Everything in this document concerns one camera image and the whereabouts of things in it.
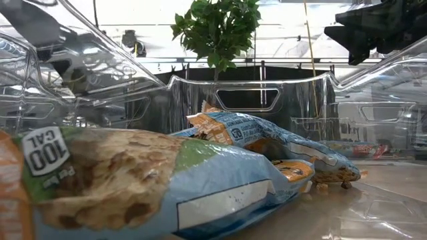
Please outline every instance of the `transparent plastic container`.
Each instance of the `transparent plastic container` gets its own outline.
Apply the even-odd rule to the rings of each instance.
[[[0,29],[0,128],[11,134],[50,125],[169,134],[190,128],[185,117],[206,100],[326,144],[386,145],[376,160],[354,160],[368,175],[351,190],[331,186],[325,196],[312,189],[229,239],[427,239],[427,38],[341,82],[324,74],[286,81],[172,77],[164,85],[67,1],[55,2],[38,8],[57,22],[66,15],[60,33],[73,34],[60,37],[52,51],[12,26]],[[52,46],[51,39],[46,43]],[[70,58],[60,71],[56,64]]]

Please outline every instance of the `green leaves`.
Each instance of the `green leaves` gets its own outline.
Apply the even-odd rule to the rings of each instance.
[[[258,0],[195,0],[184,16],[175,14],[173,39],[181,35],[181,45],[207,57],[209,67],[225,71],[236,67],[232,60],[252,47],[252,33],[260,25]]]
[[[209,53],[209,57],[207,57],[207,64],[209,67],[212,67],[212,65],[218,66],[221,61],[221,56],[218,55],[218,53]]]

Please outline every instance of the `plastic bin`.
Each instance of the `plastic bin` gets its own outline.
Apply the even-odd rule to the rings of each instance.
[[[2,34],[2,129],[14,134],[72,125],[174,133],[191,127],[185,116],[199,112],[201,102],[207,100],[227,111],[263,117],[314,141],[387,145],[388,152],[379,160],[355,160],[369,174],[350,191],[331,186],[324,196],[313,189],[311,199],[298,199],[230,239],[427,239],[427,167],[422,161],[427,147],[427,38],[343,82],[324,74],[311,79],[218,83],[172,77],[164,85],[66,1],[41,9],[55,15],[58,7],[62,7],[60,15],[68,15],[84,30],[75,32],[78,38],[86,34],[91,39],[78,42],[79,48],[95,43],[92,49],[103,53],[74,51],[69,69],[78,69],[76,63],[82,62],[90,68],[89,60],[119,59],[108,62],[121,66],[123,74],[90,68],[84,74],[84,88],[70,87],[64,83],[73,83],[73,74],[61,79],[52,68],[51,62],[61,56],[38,62],[40,52],[34,49],[40,47],[10,32]],[[54,77],[59,83],[51,81]],[[250,105],[236,104],[234,97],[247,99]]]

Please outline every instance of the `snack bag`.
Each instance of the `snack bag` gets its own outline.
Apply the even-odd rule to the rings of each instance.
[[[322,141],[321,143],[350,158],[379,159],[388,150],[387,145],[365,142]]]
[[[316,183],[350,182],[360,178],[360,172],[343,155],[330,148],[286,131],[277,125],[242,113],[229,113],[203,102],[202,112],[188,116],[208,141],[242,147],[277,159],[303,159],[314,162]]]
[[[148,131],[0,132],[0,239],[210,239],[306,191],[314,167],[280,169],[230,145]]]

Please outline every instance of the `white label on bag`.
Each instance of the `white label on bag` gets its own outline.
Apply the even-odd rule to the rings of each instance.
[[[44,127],[30,132],[22,138],[22,148],[34,177],[54,171],[70,156],[59,127]]]

